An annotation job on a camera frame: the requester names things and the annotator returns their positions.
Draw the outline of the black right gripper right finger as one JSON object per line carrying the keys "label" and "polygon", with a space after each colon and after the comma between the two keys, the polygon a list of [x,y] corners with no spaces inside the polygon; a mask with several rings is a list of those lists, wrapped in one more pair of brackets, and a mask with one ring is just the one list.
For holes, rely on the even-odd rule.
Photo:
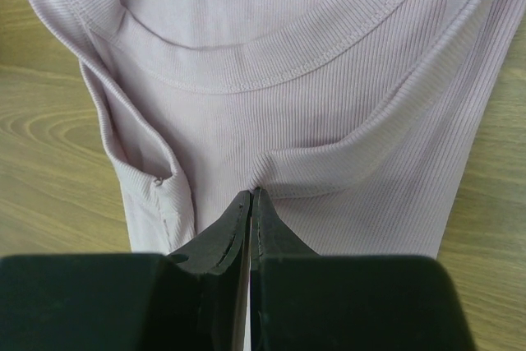
{"label": "black right gripper right finger", "polygon": [[445,268],[426,256],[322,256],[263,189],[251,207],[255,350],[473,350]]}

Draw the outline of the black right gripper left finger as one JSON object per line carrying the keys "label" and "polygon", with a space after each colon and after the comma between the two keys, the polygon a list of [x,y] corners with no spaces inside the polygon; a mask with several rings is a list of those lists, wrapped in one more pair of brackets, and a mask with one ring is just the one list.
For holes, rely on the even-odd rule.
{"label": "black right gripper left finger", "polygon": [[251,194],[168,254],[1,260],[4,350],[240,350]]}

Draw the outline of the pink tank top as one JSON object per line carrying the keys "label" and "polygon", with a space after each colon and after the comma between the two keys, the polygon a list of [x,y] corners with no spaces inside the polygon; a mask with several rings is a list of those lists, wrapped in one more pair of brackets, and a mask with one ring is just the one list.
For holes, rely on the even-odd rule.
{"label": "pink tank top", "polygon": [[79,61],[133,252],[242,190],[325,255],[436,256],[525,0],[29,0]]}

